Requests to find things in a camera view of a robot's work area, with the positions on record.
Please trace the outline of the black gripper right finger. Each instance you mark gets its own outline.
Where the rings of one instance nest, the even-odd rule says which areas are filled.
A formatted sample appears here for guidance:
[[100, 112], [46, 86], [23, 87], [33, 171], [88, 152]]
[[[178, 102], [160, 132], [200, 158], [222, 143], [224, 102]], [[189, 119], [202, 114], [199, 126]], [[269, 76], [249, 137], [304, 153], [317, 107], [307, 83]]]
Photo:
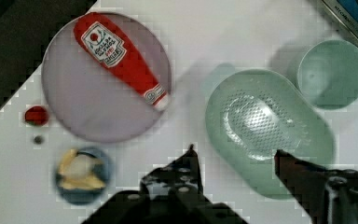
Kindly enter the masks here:
[[358, 224], [358, 171], [327, 169], [279, 149], [275, 174], [312, 224]]

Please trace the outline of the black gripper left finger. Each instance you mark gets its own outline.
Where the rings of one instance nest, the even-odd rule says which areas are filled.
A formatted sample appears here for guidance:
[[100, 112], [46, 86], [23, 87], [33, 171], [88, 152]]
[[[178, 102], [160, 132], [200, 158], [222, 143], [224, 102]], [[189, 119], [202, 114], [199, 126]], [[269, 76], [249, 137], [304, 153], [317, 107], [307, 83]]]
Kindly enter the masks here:
[[154, 201], [157, 197], [167, 197], [171, 189], [185, 185], [203, 192], [199, 157], [193, 144], [178, 159], [142, 177], [140, 191]]

